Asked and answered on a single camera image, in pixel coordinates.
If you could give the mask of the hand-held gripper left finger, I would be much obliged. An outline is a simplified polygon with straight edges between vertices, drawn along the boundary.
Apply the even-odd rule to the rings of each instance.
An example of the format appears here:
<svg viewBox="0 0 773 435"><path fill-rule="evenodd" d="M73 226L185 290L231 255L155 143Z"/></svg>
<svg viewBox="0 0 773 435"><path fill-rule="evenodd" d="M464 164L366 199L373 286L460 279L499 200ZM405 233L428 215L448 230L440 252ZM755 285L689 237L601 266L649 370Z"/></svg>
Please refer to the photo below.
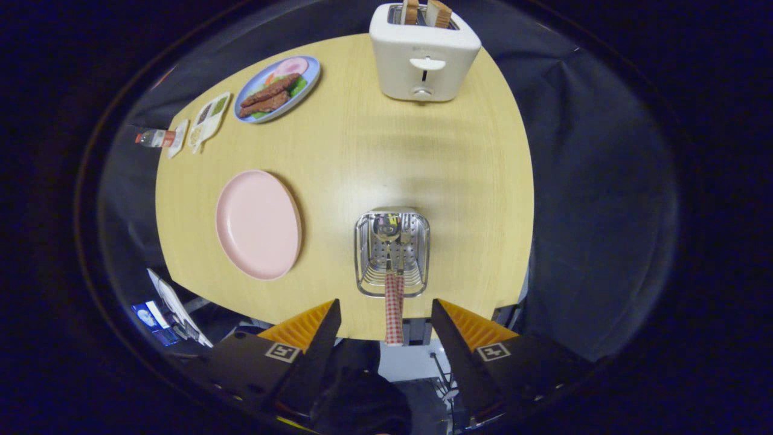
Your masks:
<svg viewBox="0 0 773 435"><path fill-rule="evenodd" d="M199 356L199 383L249 415L307 424L340 325L334 299L259 334L236 331Z"/></svg>

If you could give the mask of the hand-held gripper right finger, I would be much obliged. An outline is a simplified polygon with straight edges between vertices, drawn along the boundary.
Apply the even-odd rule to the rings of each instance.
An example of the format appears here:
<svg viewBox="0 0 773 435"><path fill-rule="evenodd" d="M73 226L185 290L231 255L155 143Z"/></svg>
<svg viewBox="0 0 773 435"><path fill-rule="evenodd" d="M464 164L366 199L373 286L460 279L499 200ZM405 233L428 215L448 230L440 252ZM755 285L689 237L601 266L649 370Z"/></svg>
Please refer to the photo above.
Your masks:
<svg viewBox="0 0 773 435"><path fill-rule="evenodd" d="M557 341L518 334L447 300L433 300L431 324L473 427L529 416L595 366Z"/></svg>

